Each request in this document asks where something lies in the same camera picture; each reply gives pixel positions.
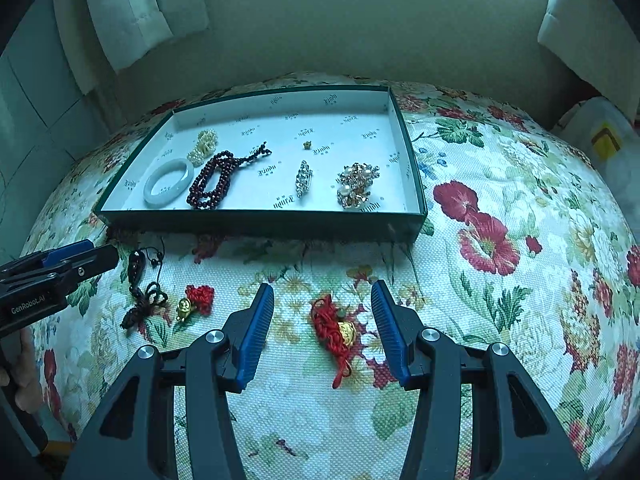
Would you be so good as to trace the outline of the person's left hand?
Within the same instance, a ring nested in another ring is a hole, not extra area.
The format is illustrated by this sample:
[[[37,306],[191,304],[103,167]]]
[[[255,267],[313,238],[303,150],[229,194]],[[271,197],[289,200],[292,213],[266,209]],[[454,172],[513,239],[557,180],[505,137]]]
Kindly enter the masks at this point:
[[[2,387],[17,385],[15,404],[22,411],[34,414],[42,405],[42,389],[40,386],[32,330],[29,327],[20,331],[21,353],[8,373],[1,370]]]

